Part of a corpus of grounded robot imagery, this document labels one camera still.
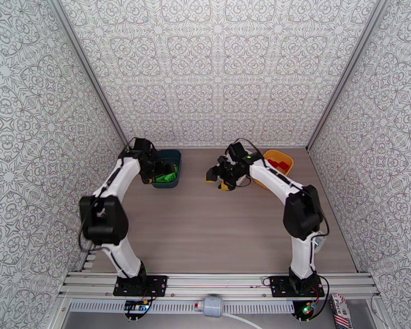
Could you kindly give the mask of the teal plastic container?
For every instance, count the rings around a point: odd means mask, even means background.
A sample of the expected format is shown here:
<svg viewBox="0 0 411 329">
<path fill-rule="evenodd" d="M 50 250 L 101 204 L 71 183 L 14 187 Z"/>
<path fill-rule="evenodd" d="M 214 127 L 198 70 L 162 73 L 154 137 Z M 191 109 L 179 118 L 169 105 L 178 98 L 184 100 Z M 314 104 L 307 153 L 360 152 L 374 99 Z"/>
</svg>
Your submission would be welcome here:
<svg viewBox="0 0 411 329">
<path fill-rule="evenodd" d="M 157 157 L 161 160 L 163 158 L 170 158 L 173 159 L 176 163 L 175 171 L 177 171 L 178 175 L 175 181 L 170 183 L 152 183 L 152 186 L 156 189 L 172 189 L 176 187 L 179 183 L 180 173 L 181 173 L 181 160 L 182 154 L 177 149 L 165 149 L 159 150 L 157 153 Z"/>
</svg>

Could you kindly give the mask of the yellow plastic container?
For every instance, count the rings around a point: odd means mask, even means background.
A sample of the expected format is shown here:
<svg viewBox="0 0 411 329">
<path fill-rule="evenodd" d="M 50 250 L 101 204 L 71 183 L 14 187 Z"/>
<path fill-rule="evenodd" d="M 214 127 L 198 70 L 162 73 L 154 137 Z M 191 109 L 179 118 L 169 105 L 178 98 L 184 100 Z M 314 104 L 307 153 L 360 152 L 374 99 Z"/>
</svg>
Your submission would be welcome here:
<svg viewBox="0 0 411 329">
<path fill-rule="evenodd" d="M 280 174 L 283 174 L 283 173 L 281 173 L 278 170 L 278 168 L 275 168 L 271 164 L 269 164 L 269 162 L 267 161 L 268 159 L 272 159 L 272 160 L 275 160 L 277 162 L 285 161 L 287 164 L 290 165 L 290 171 L 292 170 L 292 168 L 294 166 L 294 160 L 289 155 L 287 155 L 287 154 L 285 154 L 285 153 L 283 153 L 279 150 L 274 150 L 274 149 L 267 150 L 263 154 L 263 157 L 264 157 L 265 161 L 267 162 L 267 166 L 277 170 Z"/>
</svg>

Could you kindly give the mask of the white cylindrical plug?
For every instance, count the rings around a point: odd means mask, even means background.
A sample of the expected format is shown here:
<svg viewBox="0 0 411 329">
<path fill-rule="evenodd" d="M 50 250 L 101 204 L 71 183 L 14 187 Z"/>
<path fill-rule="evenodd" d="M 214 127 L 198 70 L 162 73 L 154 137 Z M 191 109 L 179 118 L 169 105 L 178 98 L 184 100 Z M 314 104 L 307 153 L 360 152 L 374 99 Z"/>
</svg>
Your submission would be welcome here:
<svg viewBox="0 0 411 329">
<path fill-rule="evenodd" d="M 223 299 L 220 296 L 206 296 L 195 303 L 195 311 L 207 317 L 221 317 L 223 314 Z"/>
</svg>

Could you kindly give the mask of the flag print box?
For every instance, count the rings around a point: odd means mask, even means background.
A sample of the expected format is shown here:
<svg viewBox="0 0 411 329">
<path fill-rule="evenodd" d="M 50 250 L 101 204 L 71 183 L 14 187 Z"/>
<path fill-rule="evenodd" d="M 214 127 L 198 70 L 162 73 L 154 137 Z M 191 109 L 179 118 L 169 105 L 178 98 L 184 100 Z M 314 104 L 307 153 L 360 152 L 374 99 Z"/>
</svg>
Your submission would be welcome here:
<svg viewBox="0 0 411 329">
<path fill-rule="evenodd" d="M 339 293 L 330 295 L 330 307 L 336 329 L 354 329 L 351 321 L 350 310 L 345 297 Z"/>
</svg>

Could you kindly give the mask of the long aluminium rail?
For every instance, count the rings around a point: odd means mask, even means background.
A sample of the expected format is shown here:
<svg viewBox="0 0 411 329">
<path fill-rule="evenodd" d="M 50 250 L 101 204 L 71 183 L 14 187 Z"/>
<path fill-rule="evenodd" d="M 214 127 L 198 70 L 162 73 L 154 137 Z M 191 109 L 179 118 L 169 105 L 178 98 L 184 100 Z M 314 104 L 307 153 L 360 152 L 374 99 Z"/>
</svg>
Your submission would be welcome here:
<svg viewBox="0 0 411 329">
<path fill-rule="evenodd" d="M 168 274 L 164 299 L 194 300 L 219 295 L 224 300 L 271 300 L 268 279 L 262 274 Z M 117 276 L 90 271 L 66 275 L 58 296 L 63 298 L 114 299 Z M 350 299 L 369 299 L 379 290 L 368 273 L 322 274 L 325 291 Z"/>
</svg>

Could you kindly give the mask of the aluminium frame post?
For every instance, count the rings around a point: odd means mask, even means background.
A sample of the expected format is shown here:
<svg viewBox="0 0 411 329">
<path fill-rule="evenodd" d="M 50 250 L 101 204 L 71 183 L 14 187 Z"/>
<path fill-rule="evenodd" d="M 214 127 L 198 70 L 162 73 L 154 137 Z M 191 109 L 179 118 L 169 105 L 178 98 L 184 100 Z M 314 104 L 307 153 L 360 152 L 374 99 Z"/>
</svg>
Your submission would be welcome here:
<svg viewBox="0 0 411 329">
<path fill-rule="evenodd" d="M 123 145 L 127 145 L 129 139 L 125 135 L 118 121 L 118 118 L 116 117 L 115 112 L 107 98 L 107 95 L 102 85 L 100 84 L 93 67 L 90 64 L 89 58 L 79 40 L 77 33 L 74 30 L 71 20 L 66 14 L 66 10 L 61 0 L 47 0 L 47 2 L 58 22 L 59 27 L 61 28 L 72 51 L 74 52 L 78 63 L 80 64 L 84 74 L 86 75 L 97 100 L 103 107 L 121 142 L 123 143 Z"/>
<path fill-rule="evenodd" d="M 328 99 L 328 102 L 321 113 L 321 117 L 317 122 L 306 146 L 305 149 L 307 152 L 310 152 L 312 147 L 314 146 L 316 139 L 318 138 L 324 124 L 326 123 L 333 107 L 335 106 L 336 102 L 340 98 L 341 94 L 343 93 L 347 82 L 349 81 L 351 75 L 353 74 L 356 66 L 360 58 L 362 57 L 365 49 L 367 48 L 368 43 L 372 38 L 372 34 L 374 30 L 379 25 L 379 22 L 386 11 L 386 6 L 390 4 L 391 0 L 376 0 L 372 11 L 363 26 L 363 30 L 357 39 L 357 42 L 352 50 L 349 59 L 347 60 L 344 70 L 341 73 L 337 84 L 334 86 L 332 93 Z"/>
</svg>

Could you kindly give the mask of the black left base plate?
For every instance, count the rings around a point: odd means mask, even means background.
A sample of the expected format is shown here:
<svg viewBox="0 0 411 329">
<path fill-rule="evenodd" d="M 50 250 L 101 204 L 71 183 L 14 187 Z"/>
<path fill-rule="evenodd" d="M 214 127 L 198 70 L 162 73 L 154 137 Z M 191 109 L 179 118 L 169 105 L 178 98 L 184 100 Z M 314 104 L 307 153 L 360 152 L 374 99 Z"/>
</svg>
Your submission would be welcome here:
<svg viewBox="0 0 411 329">
<path fill-rule="evenodd" d="M 147 275 L 145 277 L 117 277 L 113 295 L 116 297 L 164 297 L 168 277 Z"/>
</svg>

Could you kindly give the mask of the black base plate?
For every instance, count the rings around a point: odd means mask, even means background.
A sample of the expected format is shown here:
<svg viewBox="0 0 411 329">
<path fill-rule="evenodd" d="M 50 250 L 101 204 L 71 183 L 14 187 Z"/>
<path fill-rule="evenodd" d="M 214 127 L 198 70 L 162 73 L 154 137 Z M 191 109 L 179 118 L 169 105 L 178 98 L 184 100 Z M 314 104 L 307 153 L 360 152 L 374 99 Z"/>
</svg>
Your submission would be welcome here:
<svg viewBox="0 0 411 329">
<path fill-rule="evenodd" d="M 117 277 L 113 295 L 116 297 L 164 297 L 168 277 L 147 275 L 145 277 Z"/>
<path fill-rule="evenodd" d="M 276 298 L 315 299 L 326 295 L 321 278 L 317 275 L 312 275 L 303 280 L 287 275 L 270 276 L 269 280 L 272 296 Z"/>
</svg>

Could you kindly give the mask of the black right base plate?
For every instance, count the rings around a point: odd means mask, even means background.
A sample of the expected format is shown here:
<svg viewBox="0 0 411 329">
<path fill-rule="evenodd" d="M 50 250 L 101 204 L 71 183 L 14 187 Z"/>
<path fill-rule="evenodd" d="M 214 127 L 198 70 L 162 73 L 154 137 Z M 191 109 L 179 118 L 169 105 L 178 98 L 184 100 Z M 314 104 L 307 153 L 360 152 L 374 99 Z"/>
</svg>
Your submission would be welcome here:
<svg viewBox="0 0 411 329">
<path fill-rule="evenodd" d="M 272 296 L 276 298 L 315 299 L 326 295 L 321 278 L 317 275 L 312 275 L 303 280 L 287 275 L 270 276 L 269 280 Z"/>
</svg>

